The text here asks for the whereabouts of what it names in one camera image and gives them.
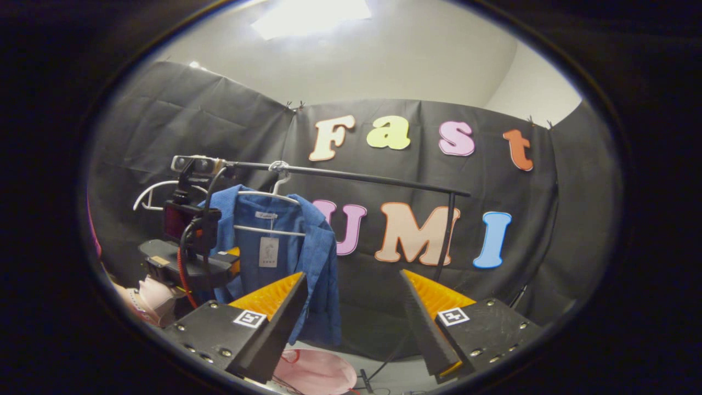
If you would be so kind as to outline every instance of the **white ceiling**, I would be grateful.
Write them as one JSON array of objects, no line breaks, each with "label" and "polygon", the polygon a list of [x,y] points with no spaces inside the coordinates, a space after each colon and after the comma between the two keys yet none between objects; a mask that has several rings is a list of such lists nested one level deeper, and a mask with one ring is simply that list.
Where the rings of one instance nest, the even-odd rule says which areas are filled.
[{"label": "white ceiling", "polygon": [[[518,41],[460,6],[442,0],[366,2],[370,19],[347,21],[333,30],[304,37],[269,41],[261,38],[251,23],[278,1],[249,2],[199,23],[176,37],[153,60],[197,61],[207,70],[280,103],[303,101],[308,105],[401,98],[485,108],[508,73],[515,72],[510,68],[514,69]],[[550,66],[542,62],[539,67]],[[546,74],[558,77],[550,69]],[[504,87],[501,91],[500,96],[509,96]],[[577,103],[550,119],[564,117]],[[520,117],[530,110],[512,107],[499,108],[515,116],[518,112]]]}]

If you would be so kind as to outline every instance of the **orange letter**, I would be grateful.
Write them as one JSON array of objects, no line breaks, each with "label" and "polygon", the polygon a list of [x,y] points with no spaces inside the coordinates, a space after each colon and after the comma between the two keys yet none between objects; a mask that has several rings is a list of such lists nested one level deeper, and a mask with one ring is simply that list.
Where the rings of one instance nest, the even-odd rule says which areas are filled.
[{"label": "orange letter", "polygon": [[310,160],[330,160],[333,158],[336,153],[331,150],[331,142],[333,141],[337,147],[341,146],[346,136],[346,129],[351,129],[355,124],[356,120],[352,115],[316,123],[317,142],[314,144],[314,151],[310,154]]},{"label": "orange letter", "polygon": [[[435,208],[421,228],[417,226],[417,220],[406,203],[385,203],[380,206],[380,210],[388,218],[388,224],[385,226],[383,248],[376,252],[377,260],[385,262],[399,261],[400,255],[397,253],[397,243],[400,242],[408,262],[414,261],[426,245],[427,250],[419,257],[419,262],[430,266],[439,264],[439,255],[441,254],[444,233],[446,232],[446,218],[449,214],[447,206]],[[456,220],[460,217],[461,211],[453,209],[452,233],[453,225],[456,224]],[[449,256],[449,251],[446,250],[444,265],[449,263],[451,263],[451,257]]]},{"label": "orange letter", "polygon": [[512,163],[518,169],[529,171],[534,168],[534,163],[527,159],[524,154],[524,148],[530,148],[529,140],[522,138],[522,132],[516,129],[512,129],[502,135],[505,140],[510,142],[510,153],[512,155]]}]

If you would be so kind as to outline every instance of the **clothing tag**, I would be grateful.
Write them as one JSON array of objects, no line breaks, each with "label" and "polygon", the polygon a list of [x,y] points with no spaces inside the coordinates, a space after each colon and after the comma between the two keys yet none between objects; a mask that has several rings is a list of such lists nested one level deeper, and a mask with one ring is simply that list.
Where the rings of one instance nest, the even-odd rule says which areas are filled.
[{"label": "clothing tag", "polygon": [[278,218],[278,214],[272,212],[256,212],[256,218],[276,219]]},{"label": "clothing tag", "polygon": [[258,267],[274,268],[278,267],[278,242],[277,238],[261,238],[261,246],[258,254]]}]

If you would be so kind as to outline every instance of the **ceiling light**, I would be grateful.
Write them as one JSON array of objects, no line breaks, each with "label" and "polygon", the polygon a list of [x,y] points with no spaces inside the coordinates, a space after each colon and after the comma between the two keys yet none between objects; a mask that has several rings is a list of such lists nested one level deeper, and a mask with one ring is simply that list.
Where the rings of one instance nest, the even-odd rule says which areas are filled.
[{"label": "ceiling light", "polygon": [[370,17],[365,0],[287,0],[251,26],[270,40],[321,32],[345,20]]}]

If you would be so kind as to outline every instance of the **white floor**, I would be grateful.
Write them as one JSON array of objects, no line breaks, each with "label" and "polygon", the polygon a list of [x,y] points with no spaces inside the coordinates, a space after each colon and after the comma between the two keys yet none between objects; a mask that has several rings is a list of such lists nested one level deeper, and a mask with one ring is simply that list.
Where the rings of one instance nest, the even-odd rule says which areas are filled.
[{"label": "white floor", "polygon": [[[287,345],[286,349],[318,349],[302,342],[297,342],[294,346]],[[351,354],[338,353],[327,351],[340,356],[351,364],[356,370],[356,375],[360,376],[360,370],[363,369],[366,375],[372,375],[382,364],[382,361],[364,358]],[[406,395],[412,392],[430,391],[449,384],[451,381],[444,384],[437,384],[433,376],[427,373],[424,360],[420,357],[407,358],[400,361],[388,363],[373,379],[371,387],[375,395]],[[364,387],[363,380],[359,377],[356,387]],[[289,395],[287,390],[274,382],[268,382],[266,388],[278,392],[280,394]],[[357,389],[361,395],[370,394],[365,389]]]}]

